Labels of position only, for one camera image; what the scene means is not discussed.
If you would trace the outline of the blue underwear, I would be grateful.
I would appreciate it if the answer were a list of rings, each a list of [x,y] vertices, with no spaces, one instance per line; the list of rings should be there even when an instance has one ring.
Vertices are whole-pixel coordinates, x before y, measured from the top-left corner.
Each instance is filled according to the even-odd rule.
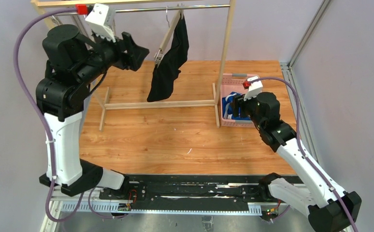
[[[249,117],[240,117],[240,116],[233,116],[233,107],[232,103],[234,100],[235,96],[242,96],[244,94],[238,93],[238,92],[231,92],[229,95],[226,97],[221,98],[223,110],[222,110],[222,115],[223,119],[231,119],[231,120],[243,120],[243,121],[250,121]]]

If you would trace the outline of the hanger holding black underwear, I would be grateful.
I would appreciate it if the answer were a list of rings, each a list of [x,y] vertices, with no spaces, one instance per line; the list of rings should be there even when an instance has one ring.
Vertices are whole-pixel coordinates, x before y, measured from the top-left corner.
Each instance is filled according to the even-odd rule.
[[[159,64],[161,63],[162,58],[164,56],[164,51],[166,50],[166,47],[170,41],[170,38],[172,37],[174,33],[174,30],[178,24],[178,21],[183,17],[184,17],[183,10],[178,10],[177,13],[174,15],[174,17],[172,18],[171,22],[168,24],[169,28],[166,34],[164,35],[164,38],[160,46],[158,47],[158,51],[156,52],[154,56],[154,62],[156,66],[159,66]]]

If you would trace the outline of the black underwear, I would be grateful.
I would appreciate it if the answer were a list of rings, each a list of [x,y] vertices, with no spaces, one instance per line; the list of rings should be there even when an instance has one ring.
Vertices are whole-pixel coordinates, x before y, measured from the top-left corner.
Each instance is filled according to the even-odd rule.
[[[187,61],[188,50],[187,25],[183,17],[176,24],[169,51],[163,56],[160,64],[154,67],[151,89],[146,99],[148,102],[165,100],[172,95],[174,82],[181,73],[180,68]]]

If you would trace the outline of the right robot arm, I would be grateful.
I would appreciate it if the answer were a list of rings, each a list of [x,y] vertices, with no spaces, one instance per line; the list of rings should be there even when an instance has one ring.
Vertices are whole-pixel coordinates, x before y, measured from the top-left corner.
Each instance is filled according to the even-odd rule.
[[[278,199],[303,214],[316,232],[341,232],[356,222],[361,197],[347,192],[312,158],[296,131],[280,118],[280,102],[270,92],[254,98],[233,97],[233,116],[249,118],[262,141],[282,157],[296,172],[306,189],[296,187],[284,177],[271,173],[259,182],[265,200]]]

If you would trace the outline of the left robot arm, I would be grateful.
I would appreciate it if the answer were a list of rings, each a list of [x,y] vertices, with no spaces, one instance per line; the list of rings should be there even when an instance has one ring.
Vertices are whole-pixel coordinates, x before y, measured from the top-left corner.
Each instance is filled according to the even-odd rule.
[[[93,92],[90,84],[105,77],[110,67],[139,70],[149,50],[127,32],[111,41],[89,39],[70,24],[49,30],[42,44],[48,61],[44,79],[36,87],[36,103],[52,137],[47,147],[49,166],[40,183],[60,186],[68,196],[94,187],[126,195],[130,190],[126,174],[80,158],[79,129],[84,101]]]

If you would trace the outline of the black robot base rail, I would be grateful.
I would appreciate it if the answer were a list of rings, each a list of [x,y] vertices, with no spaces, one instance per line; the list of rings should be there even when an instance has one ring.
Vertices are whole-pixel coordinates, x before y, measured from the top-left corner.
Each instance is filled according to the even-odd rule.
[[[129,214],[243,215],[274,222],[289,209],[264,195],[260,175],[130,174],[121,189],[100,187],[89,193],[93,212],[98,200],[108,203],[113,218]]]

